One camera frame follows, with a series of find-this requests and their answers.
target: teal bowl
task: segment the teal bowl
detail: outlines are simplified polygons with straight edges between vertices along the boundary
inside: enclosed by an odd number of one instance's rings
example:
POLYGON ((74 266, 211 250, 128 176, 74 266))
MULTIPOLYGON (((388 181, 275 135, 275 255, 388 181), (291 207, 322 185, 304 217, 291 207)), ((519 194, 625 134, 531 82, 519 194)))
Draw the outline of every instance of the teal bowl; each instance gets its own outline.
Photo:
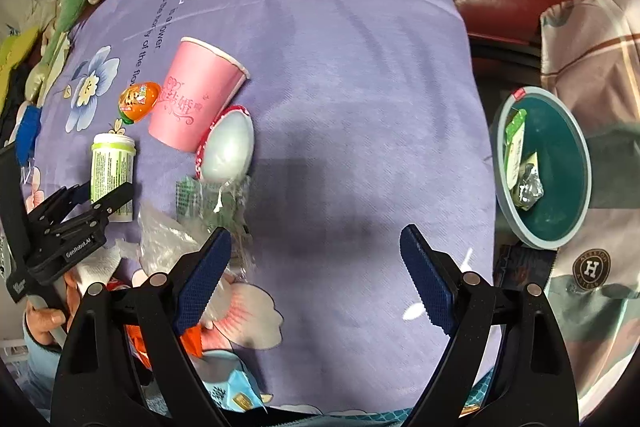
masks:
POLYGON ((514 92, 492 124, 495 188, 511 230, 533 248, 555 250, 580 229, 591 199, 591 160, 582 131, 567 107, 544 89, 514 92), (516 208, 504 172, 504 129, 511 109, 525 109, 522 159, 538 152, 544 196, 530 210, 516 208))

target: blue gripper pad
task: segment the blue gripper pad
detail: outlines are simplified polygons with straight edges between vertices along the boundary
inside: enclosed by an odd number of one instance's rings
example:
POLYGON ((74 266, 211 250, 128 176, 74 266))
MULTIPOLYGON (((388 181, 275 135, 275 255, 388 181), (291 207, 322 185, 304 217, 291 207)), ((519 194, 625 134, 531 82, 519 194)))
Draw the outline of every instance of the blue gripper pad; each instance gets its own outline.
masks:
POLYGON ((174 320, 174 331, 178 335, 200 321, 230 258, 231 234, 223 230, 194 268, 178 296, 174 320))
POLYGON ((446 335, 450 335, 457 325, 453 311, 454 297, 420 244, 421 239, 415 225, 404 227, 400 234, 400 255, 431 324, 440 326, 446 335))

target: clear plastic wrap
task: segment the clear plastic wrap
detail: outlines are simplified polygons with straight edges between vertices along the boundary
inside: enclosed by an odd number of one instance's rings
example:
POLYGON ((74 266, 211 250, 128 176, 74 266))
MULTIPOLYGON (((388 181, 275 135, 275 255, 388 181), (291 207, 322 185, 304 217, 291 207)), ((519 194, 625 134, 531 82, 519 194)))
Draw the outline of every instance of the clear plastic wrap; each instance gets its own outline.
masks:
POLYGON ((20 167, 20 183, 22 185, 32 185, 33 184, 33 176, 35 174, 35 160, 33 158, 29 158, 27 163, 20 167))
POLYGON ((518 182, 511 191, 511 197, 518 208, 529 210, 544 195, 538 171, 538 153, 534 152, 520 165, 518 182))
MULTIPOLYGON (((140 248, 124 241, 119 241, 116 246, 120 248, 121 257, 130 258, 135 251, 147 275, 169 273, 181 256, 198 251, 209 237, 204 235, 195 239, 180 223, 145 201, 140 204, 138 224, 142 234, 140 248)), ((233 280, 230 273, 225 273, 200 319, 200 323, 207 328, 212 328, 213 321, 224 317, 231 305, 231 288, 226 277, 233 280)))
POLYGON ((251 235, 244 221, 250 182, 248 176, 240 182, 222 185, 185 177, 175 185, 178 222, 192 237, 206 239, 216 227, 224 227, 231 233, 228 269, 239 280, 246 280, 253 267, 249 252, 251 235))

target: person's hand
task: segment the person's hand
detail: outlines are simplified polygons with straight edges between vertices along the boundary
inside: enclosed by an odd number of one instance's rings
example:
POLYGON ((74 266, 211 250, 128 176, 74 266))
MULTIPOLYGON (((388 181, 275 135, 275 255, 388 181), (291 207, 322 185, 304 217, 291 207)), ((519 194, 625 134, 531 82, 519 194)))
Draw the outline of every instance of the person's hand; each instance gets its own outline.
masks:
MULTIPOLYGON (((68 331, 80 305, 80 292, 78 291, 78 284, 70 271, 66 272, 64 277, 66 283, 66 305, 69 309, 69 320, 66 322, 65 329, 68 331)), ((37 310, 28 301, 26 320, 27 328, 29 328, 33 340, 43 346, 50 346, 54 342, 53 335, 50 332, 65 323, 65 314, 52 308, 37 310)))

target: orange plastic egg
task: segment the orange plastic egg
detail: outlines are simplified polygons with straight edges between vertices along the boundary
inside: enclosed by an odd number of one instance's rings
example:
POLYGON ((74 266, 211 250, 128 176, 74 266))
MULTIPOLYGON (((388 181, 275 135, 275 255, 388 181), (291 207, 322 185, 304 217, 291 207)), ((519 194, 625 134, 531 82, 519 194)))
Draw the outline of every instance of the orange plastic egg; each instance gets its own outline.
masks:
POLYGON ((153 109, 161 87, 155 82, 133 84, 127 87, 118 99, 122 121, 126 124, 142 120, 153 109))

